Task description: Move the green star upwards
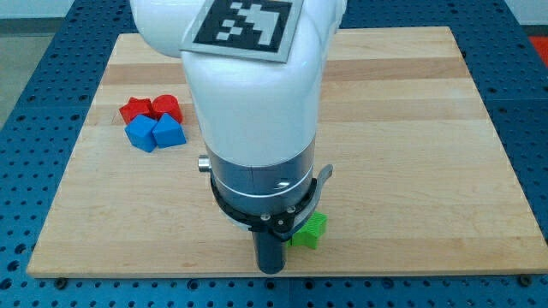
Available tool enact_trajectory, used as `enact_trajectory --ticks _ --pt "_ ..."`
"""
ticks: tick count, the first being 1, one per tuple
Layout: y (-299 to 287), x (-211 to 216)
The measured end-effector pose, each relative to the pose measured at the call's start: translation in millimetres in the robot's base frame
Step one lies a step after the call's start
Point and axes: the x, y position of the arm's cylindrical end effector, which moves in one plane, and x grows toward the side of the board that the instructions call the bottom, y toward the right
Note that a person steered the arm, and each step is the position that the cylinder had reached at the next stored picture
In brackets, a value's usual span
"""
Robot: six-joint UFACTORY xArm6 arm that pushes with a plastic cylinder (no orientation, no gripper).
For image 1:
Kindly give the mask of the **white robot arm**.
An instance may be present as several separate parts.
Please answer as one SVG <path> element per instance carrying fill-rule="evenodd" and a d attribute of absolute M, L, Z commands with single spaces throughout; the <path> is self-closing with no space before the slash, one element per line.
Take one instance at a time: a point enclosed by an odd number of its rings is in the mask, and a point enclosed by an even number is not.
<path fill-rule="evenodd" d="M 131 0 L 156 51 L 182 60 L 222 198 L 260 216 L 310 186 L 320 87 L 346 3 Z"/>

